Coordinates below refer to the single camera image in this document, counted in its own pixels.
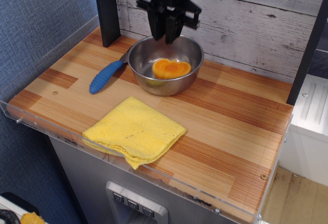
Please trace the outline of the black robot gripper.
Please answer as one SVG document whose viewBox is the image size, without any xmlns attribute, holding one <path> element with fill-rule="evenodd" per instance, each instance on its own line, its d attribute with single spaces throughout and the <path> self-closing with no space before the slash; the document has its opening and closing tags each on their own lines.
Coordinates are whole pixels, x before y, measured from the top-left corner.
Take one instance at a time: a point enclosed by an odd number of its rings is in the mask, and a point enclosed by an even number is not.
<svg viewBox="0 0 328 224">
<path fill-rule="evenodd" d="M 137 0 L 137 7 L 147 11 L 153 38 L 166 34 L 166 44 L 180 37 L 183 25 L 197 28 L 199 24 L 201 8 L 191 0 Z"/>
</svg>

